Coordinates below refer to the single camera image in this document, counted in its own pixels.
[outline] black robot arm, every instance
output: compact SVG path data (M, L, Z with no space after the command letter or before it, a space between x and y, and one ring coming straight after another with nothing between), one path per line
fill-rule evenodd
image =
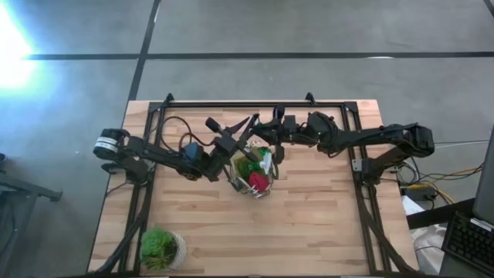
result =
M178 174L192 181L202 176L209 181L217 181L225 165L230 164L230 158L236 151L242 151L248 158L257 160L253 154L245 152L244 147L252 136L249 130L258 117L258 114L251 117L238 141L232 135L245 125L248 118L233 127L222 129L215 120L209 117L206 120L206 126L220 134L208 144L215 146L210 153L205 152L204 148L196 142L184 147L180 146L178 151L167 150L147 143L142 138L130 136L126 130L121 129L104 129L96 141L93 153L98 158L113 162L103 165L103 169L109 171L110 168L122 168L126 172L127 179L137 184L147 182L147 173L151 169L147 161L173 168ZM182 139L186 136L193 136L193 134L184 134Z
M427 157L435 149L432 132L418 124L392 124L360 131L342 131L334 123L333 117L320 112L309 114L306 123L297 124L295 116L284 116L284 108L281 106L274 110L272 121L255 125L252 133L276 146L274 162L277 164L284 158L281 143L309 147L316 145L317 150L329 158L349 147L393 144L395 147L377 158L352 161L354 170L360 172L362 182L367 185L379 184L385 169L399 165L409 157Z

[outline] wooden tabletop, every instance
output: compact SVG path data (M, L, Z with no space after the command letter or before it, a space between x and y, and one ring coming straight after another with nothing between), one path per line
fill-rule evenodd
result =
M355 101L363 128L382 125L376 100ZM129 102L123 128L134 136L143 135L148 104L149 101ZM343 129L341 112L336 108L286 108L286 115L294 114L297 123L302 123L308 112L316 110L334 116ZM215 135L205 126L207 117L228 126L253 113L260 113L260 120L268 122L272 109L167 108L165 116L183 117L194 134L209 142ZM178 140L185 132L183 123L169 120L164 127L164 140L177 148ZM271 195L260 200L237 193L224 175L220 181L212 183L206 178L188 181L174 169L158 166L147 228L159 225L182 235L188 245L188 254L180 269L172 273L153 273L142 267L141 274L368 274L347 151L329 159L314 147L287 144L285 148L279 180L274 182ZM388 148L387 145L367 147L370 157L376 157ZM108 190L123 181L124 175L112 176ZM100 267L122 239L131 193L132 188L128 185L106 198L89 270ZM377 199L386 236L407 263L417 269L396 183L383 181L378 185ZM131 246L130 262L134 261L136 240L137 237ZM375 238L373 241L380 269Z

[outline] metal basket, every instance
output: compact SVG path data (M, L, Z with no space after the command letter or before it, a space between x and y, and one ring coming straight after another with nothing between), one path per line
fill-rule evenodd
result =
M245 148L246 151L251 151L253 147L261 147L261 145L258 142L252 142L249 144L248 147ZM237 173L237 170L235 169L235 160L239 159L240 157L244 157L245 155L241 152L238 151L235 153L232 158L230 159L230 179L229 182L233 185L235 190L242 194L249 194L254 198L264 198L269 193L271 193L271 187L272 183L274 182L275 179L278 178L278 168L276 167L275 164L271 161L271 166L269 167L269 173L268 173L268 188L260 192L259 190L251 187L249 183L244 180L242 177L240 177L240 174Z

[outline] black keyboard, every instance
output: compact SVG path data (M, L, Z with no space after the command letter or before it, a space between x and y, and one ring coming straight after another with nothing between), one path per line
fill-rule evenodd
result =
M442 250L494 276L494 232L470 222L470 219L456 214L449 221Z

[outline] concrete floor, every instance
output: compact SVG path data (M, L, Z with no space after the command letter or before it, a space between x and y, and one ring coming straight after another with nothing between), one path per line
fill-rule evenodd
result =
M139 53L151 0L6 1L31 53ZM18 49L0 46L0 59ZM482 0L163 0L150 53L494 51ZM13 277L84 273L108 175L92 154L122 123L136 60L29 61L0 73L0 152L7 171L63 190L40 199ZM147 61L138 100L378 99L386 124L419 122L436 142L489 138L494 58ZM486 144L438 149L422 172L482 163ZM439 186L455 200L479 176Z

